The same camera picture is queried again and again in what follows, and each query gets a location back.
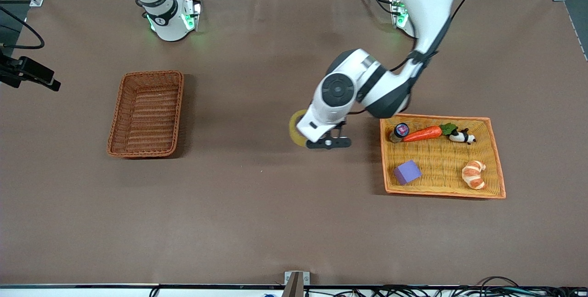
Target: green led light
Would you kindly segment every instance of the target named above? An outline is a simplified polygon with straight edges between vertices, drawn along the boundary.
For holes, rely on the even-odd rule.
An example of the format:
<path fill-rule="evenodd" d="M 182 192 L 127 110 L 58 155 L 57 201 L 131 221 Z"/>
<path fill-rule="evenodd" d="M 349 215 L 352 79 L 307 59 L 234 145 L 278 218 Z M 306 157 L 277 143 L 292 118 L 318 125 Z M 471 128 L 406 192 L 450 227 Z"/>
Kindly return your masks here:
<path fill-rule="evenodd" d="M 396 24 L 397 24 L 399 27 L 404 27 L 404 26 L 406 25 L 406 21 L 407 21 L 407 20 L 408 20 L 408 13 L 407 13 L 407 12 L 401 13 L 401 14 L 398 16 L 398 19 L 396 20 Z"/>
<path fill-rule="evenodd" d="M 149 25 L 151 26 L 151 30 L 155 31 L 155 27 L 153 26 L 153 22 L 151 22 L 151 18 L 149 18 L 149 16 L 147 16 L 147 20 L 149 21 Z"/>
<path fill-rule="evenodd" d="M 192 17 L 190 17 L 189 15 L 185 16 L 184 14 L 182 14 L 182 21 L 186 25 L 186 29 L 188 29 L 188 30 L 194 29 L 194 19 Z"/>

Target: purple foam block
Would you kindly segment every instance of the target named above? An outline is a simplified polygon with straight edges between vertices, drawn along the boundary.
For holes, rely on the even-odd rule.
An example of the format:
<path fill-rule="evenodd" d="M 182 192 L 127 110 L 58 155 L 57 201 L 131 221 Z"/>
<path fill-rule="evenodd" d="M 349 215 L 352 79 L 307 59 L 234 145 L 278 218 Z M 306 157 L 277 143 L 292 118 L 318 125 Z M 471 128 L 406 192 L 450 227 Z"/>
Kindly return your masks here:
<path fill-rule="evenodd" d="M 406 184 L 420 177 L 422 173 L 420 173 L 420 169 L 418 169 L 416 163 L 410 160 L 406 161 L 406 163 L 403 163 L 402 165 L 397 167 L 394 170 L 394 175 L 398 179 L 398 182 L 400 182 L 401 184 Z"/>

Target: brown wicker basket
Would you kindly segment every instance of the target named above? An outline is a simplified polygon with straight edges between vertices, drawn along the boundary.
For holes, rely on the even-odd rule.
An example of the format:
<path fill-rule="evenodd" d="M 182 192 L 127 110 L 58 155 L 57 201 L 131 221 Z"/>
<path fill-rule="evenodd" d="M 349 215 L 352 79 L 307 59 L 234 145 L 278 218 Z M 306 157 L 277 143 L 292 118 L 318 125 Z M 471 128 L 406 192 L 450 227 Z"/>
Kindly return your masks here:
<path fill-rule="evenodd" d="M 402 122 L 409 126 L 411 132 L 429 126 L 454 123 L 460 130 L 468 128 L 469 133 L 476 136 L 476 142 L 472 145 L 456 143 L 446 136 L 406 143 L 389 142 L 390 131 Z M 390 119 L 380 120 L 380 142 L 384 183 L 386 192 L 390 194 L 506 198 L 498 148 L 489 118 L 397 114 Z M 393 170 L 409 160 L 418 165 L 422 176 L 401 185 Z M 469 188 L 462 179 L 462 168 L 470 160 L 479 160 L 486 165 L 481 174 L 486 186 L 481 190 Z"/>
<path fill-rule="evenodd" d="M 165 157 L 176 149 L 183 74 L 144 71 L 122 77 L 107 152 L 113 157 Z"/>

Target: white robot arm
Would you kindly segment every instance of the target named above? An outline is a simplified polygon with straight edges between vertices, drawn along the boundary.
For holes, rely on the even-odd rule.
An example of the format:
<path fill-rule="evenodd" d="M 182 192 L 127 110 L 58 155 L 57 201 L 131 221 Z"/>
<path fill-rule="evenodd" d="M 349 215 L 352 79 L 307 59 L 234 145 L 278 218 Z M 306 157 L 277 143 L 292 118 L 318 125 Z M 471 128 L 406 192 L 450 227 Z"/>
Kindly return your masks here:
<path fill-rule="evenodd" d="M 196 29 L 201 2 L 193 0 L 139 0 L 151 29 L 165 41 L 183 39 Z"/>
<path fill-rule="evenodd" d="M 412 86 L 437 53 L 451 23 L 453 0 L 404 0 L 412 19 L 416 46 L 399 74 L 388 71 L 362 49 L 340 54 L 319 83 L 305 115 L 296 125 L 307 148 L 345 148 L 349 140 L 330 137 L 340 129 L 354 101 L 376 118 L 389 118 L 409 104 Z"/>

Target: roll of tape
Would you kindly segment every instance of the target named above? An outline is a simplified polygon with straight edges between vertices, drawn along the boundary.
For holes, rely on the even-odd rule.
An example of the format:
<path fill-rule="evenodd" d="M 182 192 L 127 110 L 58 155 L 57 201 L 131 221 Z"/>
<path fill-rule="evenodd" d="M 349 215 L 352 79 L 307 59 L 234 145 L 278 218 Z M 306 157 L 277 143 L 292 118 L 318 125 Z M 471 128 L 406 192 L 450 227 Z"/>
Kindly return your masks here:
<path fill-rule="evenodd" d="M 294 113 L 292 117 L 290 117 L 289 125 L 290 138 L 292 139 L 292 142 L 298 146 L 302 146 L 303 148 L 306 148 L 306 137 L 302 136 L 298 129 L 296 129 L 296 123 L 298 123 L 298 118 L 302 117 L 305 113 L 306 109 Z"/>

